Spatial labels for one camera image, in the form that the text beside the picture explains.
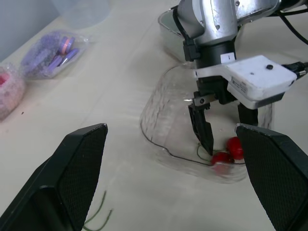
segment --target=black wire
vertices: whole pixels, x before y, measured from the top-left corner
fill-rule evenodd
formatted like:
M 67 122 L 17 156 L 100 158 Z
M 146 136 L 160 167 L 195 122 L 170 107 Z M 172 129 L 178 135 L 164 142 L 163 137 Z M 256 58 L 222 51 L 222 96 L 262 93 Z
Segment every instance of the black wire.
M 181 22 L 179 21 L 179 17 L 178 17 L 178 6 L 175 6 L 173 8 L 173 20 L 175 22 L 175 25 L 177 26 L 177 28 L 179 29 L 180 33 L 183 35 L 184 39 L 186 41 L 190 40 L 191 38 L 189 37 L 189 35 L 187 34 L 187 32 L 185 31 L 185 29 L 183 28 Z
M 281 14 L 283 16 L 290 16 L 290 15 L 297 15 L 297 14 L 301 14 L 301 13 L 308 13 L 308 9 L 303 9 L 303 10 L 299 10 L 299 11 L 284 12 L 284 13 L 281 13 Z M 268 17 L 279 17 L 279 15 L 277 13 L 273 13 L 273 14 L 269 15 Z
M 291 23 L 287 20 L 287 18 L 281 13 L 277 12 L 277 15 L 282 19 L 282 21 L 286 24 L 286 26 L 292 31 L 292 33 L 298 37 L 303 43 L 308 45 L 308 40 L 305 39 L 292 25 Z

